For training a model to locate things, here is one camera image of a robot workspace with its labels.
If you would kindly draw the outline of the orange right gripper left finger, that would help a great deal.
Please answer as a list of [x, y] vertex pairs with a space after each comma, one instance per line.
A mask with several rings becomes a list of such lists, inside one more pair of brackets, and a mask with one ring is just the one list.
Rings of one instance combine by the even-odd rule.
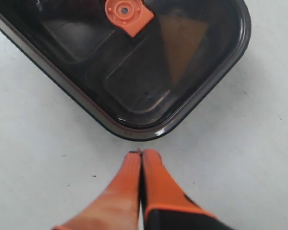
[[82, 212], [55, 230], [137, 230], [140, 152], [129, 152], [106, 189]]

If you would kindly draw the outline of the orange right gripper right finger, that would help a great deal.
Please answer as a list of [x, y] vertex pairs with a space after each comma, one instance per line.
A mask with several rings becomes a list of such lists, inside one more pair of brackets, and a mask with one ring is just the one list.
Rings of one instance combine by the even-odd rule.
[[207, 230], [215, 215], [195, 204], [165, 168], [158, 151], [142, 153], [144, 228], [146, 230]]

